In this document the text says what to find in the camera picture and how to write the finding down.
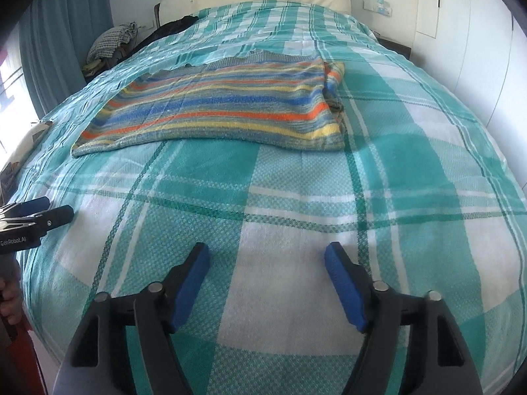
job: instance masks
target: person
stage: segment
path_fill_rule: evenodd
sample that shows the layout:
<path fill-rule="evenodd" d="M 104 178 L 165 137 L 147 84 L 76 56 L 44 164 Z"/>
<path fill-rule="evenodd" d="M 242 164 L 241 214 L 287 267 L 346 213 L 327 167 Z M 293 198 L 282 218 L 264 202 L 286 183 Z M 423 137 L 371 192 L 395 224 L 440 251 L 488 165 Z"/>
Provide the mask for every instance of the person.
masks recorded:
<path fill-rule="evenodd" d="M 22 319 L 22 290 L 20 289 L 20 266 L 16 263 L 15 279 L 5 281 L 0 277 L 0 315 L 7 318 L 11 325 Z"/>

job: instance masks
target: green stripe on bedspread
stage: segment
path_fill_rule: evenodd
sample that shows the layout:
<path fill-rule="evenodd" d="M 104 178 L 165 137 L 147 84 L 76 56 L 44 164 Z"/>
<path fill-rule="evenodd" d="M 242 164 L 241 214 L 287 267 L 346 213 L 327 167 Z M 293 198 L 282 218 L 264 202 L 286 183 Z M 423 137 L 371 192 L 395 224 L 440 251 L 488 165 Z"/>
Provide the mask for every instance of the green stripe on bedspread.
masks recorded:
<path fill-rule="evenodd" d="M 267 51 L 145 74 L 101 108 L 72 156 L 178 138 L 342 150 L 343 75 L 342 63 Z"/>
<path fill-rule="evenodd" d="M 57 359 L 97 291 L 138 292 L 209 244 L 211 269 L 172 337 L 197 395 L 341 393 L 363 341 L 323 265 L 339 241 L 396 290 L 439 291 L 485 394 L 526 356 L 525 197 L 485 128 L 351 16 L 255 1 L 207 9 L 103 73 L 48 117 L 14 199 L 47 195 L 75 220 L 18 255 L 28 316 Z M 101 108 L 141 76 L 254 50 L 343 62 L 344 150 L 174 140 L 72 158 Z M 148 394 L 136 336 L 135 380 Z M 388 393 L 398 391 L 401 332 Z"/>

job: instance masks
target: bed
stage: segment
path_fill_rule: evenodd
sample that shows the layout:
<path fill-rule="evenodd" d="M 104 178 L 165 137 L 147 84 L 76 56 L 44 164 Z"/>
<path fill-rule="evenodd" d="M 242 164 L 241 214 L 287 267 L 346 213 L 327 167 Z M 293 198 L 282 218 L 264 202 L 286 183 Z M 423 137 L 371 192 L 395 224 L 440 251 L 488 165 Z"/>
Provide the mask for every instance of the bed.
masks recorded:
<path fill-rule="evenodd" d="M 200 241 L 211 269 L 172 338 L 194 393 L 341 393 L 363 338 L 323 266 L 325 246 L 338 241 L 373 279 L 443 295 L 485 394 L 518 370 L 527 355 L 527 212 L 507 162 L 475 115 L 378 44 L 345 0 L 315 3 L 206 0 L 196 24 L 46 117 L 53 127 L 13 200 L 47 195 L 75 210 L 71 224 L 18 254 L 28 317 L 56 361 L 96 292 L 137 292 Z M 161 21 L 178 7 L 183 0 L 161 1 Z M 70 155 L 136 77 L 257 49 L 345 63 L 344 151 L 188 139 Z M 388 393 L 397 393 L 406 344 L 402 331 Z M 128 345 L 138 393 L 148 393 L 133 331 Z"/>

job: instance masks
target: nightstand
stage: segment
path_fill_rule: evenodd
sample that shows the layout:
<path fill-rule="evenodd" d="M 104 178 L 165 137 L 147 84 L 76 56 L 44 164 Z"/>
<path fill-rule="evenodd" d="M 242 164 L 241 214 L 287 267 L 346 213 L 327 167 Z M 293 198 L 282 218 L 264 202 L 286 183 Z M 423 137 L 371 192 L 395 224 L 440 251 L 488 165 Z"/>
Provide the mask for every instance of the nightstand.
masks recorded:
<path fill-rule="evenodd" d="M 375 34 L 377 37 L 377 40 L 379 44 L 386 47 L 388 50 L 393 50 L 394 52 L 397 52 L 399 55 L 403 55 L 406 59 L 410 60 L 410 54 L 412 53 L 412 49 L 408 46 L 404 46 L 404 44 L 396 43 L 395 41 L 391 41 L 391 39 L 379 36 Z"/>

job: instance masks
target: black cloth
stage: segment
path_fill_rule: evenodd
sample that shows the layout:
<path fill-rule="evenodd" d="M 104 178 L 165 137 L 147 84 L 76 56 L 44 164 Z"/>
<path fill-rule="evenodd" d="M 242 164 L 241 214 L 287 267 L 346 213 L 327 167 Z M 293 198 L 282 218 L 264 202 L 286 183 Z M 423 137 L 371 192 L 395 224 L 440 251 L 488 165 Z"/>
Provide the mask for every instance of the black cloth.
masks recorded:
<path fill-rule="evenodd" d="M 160 38 L 168 37 L 174 34 L 178 34 L 182 31 L 185 31 L 187 28 L 194 25 L 198 21 L 198 19 L 199 18 L 197 16 L 183 16 L 181 19 L 178 19 L 177 21 L 172 21 L 172 22 L 166 23 L 165 25 L 160 26 L 159 28 L 157 28 L 157 30 L 155 30 L 152 34 L 150 34 L 146 39 L 144 39 L 137 46 L 135 46 L 134 49 L 128 55 L 126 55 L 124 58 L 119 60 L 118 64 L 130 58 L 132 55 L 135 55 L 143 47 L 148 46 L 150 43 L 153 43 L 154 41 L 159 40 Z"/>

